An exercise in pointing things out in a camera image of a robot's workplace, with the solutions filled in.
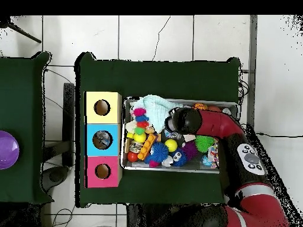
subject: red robot arm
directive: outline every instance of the red robot arm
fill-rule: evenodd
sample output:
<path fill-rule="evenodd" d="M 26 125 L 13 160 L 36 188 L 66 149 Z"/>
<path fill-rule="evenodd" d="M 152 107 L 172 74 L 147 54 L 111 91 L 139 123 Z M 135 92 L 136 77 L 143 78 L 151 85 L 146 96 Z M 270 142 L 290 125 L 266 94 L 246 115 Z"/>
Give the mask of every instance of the red robot arm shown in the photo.
<path fill-rule="evenodd" d="M 214 111 L 179 108 L 166 119 L 166 129 L 181 134 L 219 139 L 220 179 L 226 206 L 217 213 L 226 220 L 205 220 L 205 227 L 289 227 L 288 220 L 267 179 L 267 172 L 240 124 Z"/>

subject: round hole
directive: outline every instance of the round hole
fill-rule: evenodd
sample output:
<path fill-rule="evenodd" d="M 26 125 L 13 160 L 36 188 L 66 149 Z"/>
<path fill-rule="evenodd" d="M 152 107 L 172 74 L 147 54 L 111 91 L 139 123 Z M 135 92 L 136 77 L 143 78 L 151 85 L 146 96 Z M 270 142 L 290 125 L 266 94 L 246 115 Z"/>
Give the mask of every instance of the round hole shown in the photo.
<path fill-rule="evenodd" d="M 99 100 L 94 104 L 94 111 L 100 116 L 106 116 L 110 109 L 109 103 L 104 99 Z"/>
<path fill-rule="evenodd" d="M 107 179 L 111 174 L 111 169 L 107 164 L 98 164 L 95 169 L 95 174 L 99 179 Z"/>
<path fill-rule="evenodd" d="M 108 131 L 97 131 L 92 137 L 92 143 L 99 150 L 106 150 L 112 144 L 112 136 Z"/>

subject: blue box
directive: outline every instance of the blue box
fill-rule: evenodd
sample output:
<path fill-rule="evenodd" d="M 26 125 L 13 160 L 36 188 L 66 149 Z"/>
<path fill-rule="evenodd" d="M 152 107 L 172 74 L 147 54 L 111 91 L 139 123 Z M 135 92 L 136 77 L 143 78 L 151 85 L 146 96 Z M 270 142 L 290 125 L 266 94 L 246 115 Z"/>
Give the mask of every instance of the blue box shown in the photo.
<path fill-rule="evenodd" d="M 119 124 L 87 124 L 87 155 L 90 157 L 118 156 L 120 152 Z M 93 144 L 93 137 L 98 131 L 106 131 L 111 135 L 112 143 L 106 150 L 100 150 Z"/>

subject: dark green table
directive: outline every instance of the dark green table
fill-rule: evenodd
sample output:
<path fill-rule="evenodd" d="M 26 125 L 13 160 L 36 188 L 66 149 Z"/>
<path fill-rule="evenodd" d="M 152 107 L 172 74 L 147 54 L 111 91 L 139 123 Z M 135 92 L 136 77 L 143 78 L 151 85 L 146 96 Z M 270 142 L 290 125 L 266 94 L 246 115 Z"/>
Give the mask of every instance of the dark green table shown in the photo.
<path fill-rule="evenodd" d="M 0 130 L 19 143 L 20 156 L 0 170 L 0 202 L 47 203 L 41 188 L 43 162 L 43 69 L 49 53 L 31 59 L 0 58 Z"/>
<path fill-rule="evenodd" d="M 133 62 L 76 60 L 76 200 L 87 203 L 221 203 L 218 174 L 123 170 L 117 188 L 84 188 L 83 92 L 118 92 L 128 96 L 238 102 L 237 58 L 227 62 Z"/>

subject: yellow box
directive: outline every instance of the yellow box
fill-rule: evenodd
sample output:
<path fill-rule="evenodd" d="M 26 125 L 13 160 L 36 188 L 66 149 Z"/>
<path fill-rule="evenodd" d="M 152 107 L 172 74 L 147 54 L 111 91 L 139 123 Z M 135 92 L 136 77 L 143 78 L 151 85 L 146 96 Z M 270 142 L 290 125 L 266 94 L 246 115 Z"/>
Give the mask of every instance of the yellow box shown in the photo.
<path fill-rule="evenodd" d="M 118 92 L 85 93 L 86 118 L 88 124 L 121 123 L 122 97 Z"/>

